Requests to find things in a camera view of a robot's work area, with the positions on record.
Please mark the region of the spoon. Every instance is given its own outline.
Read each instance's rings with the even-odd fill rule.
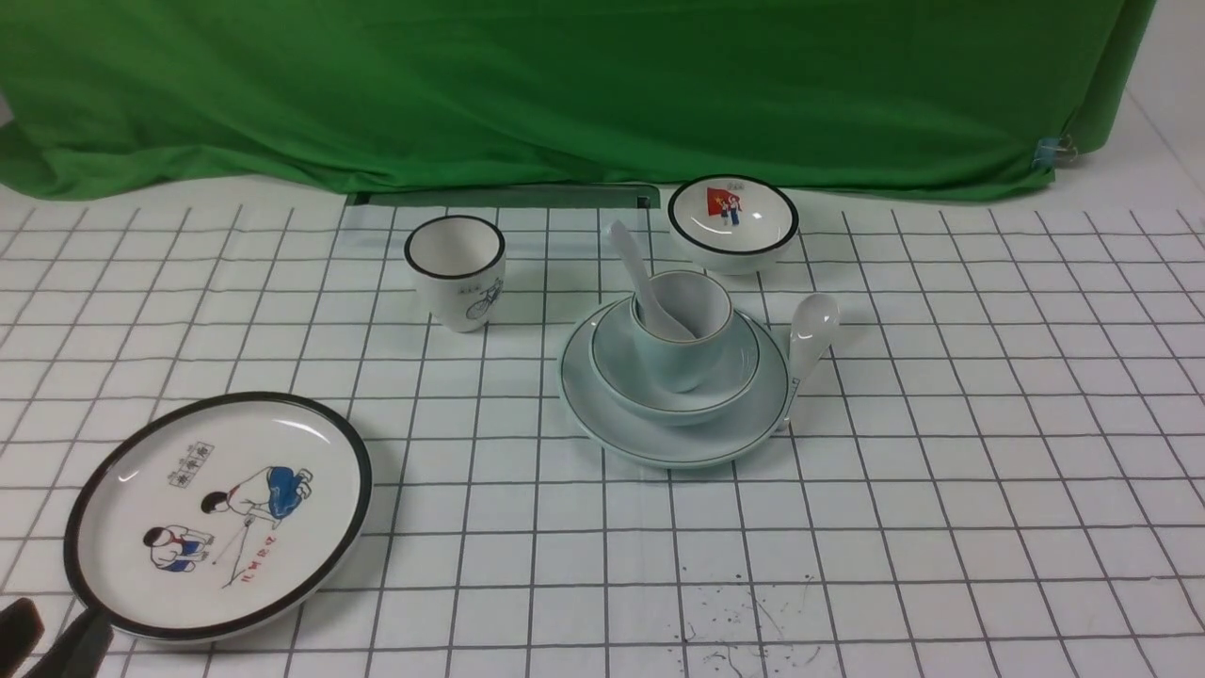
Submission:
[[[836,328],[841,325],[841,309],[836,305],[836,299],[828,294],[809,294],[790,317],[790,347],[788,360],[790,362],[790,403],[794,405],[799,387],[807,376],[816,370],[821,362],[821,356],[833,346],[833,337]],[[790,424],[790,409],[787,417],[782,418],[778,431]]]
[[[640,301],[648,330],[662,338],[669,338],[671,342],[694,341],[694,332],[671,316],[657,300],[653,283],[648,279],[645,263],[640,258],[640,252],[636,250],[636,241],[633,240],[631,232],[628,232],[628,226],[623,225],[622,220],[616,220],[607,226],[607,231],[611,246],[619,252],[619,258],[623,259],[623,265],[628,269],[628,276],[631,277],[631,285],[636,289],[636,300]]]

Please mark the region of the green backdrop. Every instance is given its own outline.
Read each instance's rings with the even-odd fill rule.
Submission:
[[[1154,0],[5,0],[0,182],[259,172],[993,199],[1107,137]]]

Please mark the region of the bowl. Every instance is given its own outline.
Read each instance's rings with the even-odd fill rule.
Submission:
[[[590,335],[590,367],[619,407],[656,424],[692,426],[719,417],[750,393],[760,349],[743,316],[734,313],[731,336],[703,384],[676,394],[652,379],[636,355],[633,302],[629,296],[607,308]]]
[[[787,195],[747,176],[696,178],[674,191],[666,211],[683,253],[727,275],[769,267],[799,232],[799,212]]]

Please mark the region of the plate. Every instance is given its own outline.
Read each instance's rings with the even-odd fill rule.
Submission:
[[[147,425],[88,479],[67,519],[67,580],[133,636],[234,636],[322,585],[371,491],[368,449],[334,411],[287,394],[201,401]]]
[[[590,369],[589,337],[607,303],[580,322],[560,355],[557,382],[572,421],[607,452],[659,468],[700,468],[731,461],[769,438],[790,407],[787,361],[770,332],[741,316],[758,337],[762,360],[747,396],[698,426],[664,426],[619,407]]]

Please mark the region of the pale blue plate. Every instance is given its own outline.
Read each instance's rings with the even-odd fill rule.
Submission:
[[[665,426],[623,409],[590,367],[590,334],[613,305],[595,309],[574,328],[557,375],[570,419],[607,452],[659,468],[724,464],[765,442],[787,415],[787,360],[770,332],[748,317],[745,320],[757,335],[760,360],[750,393],[740,402],[698,426]]]

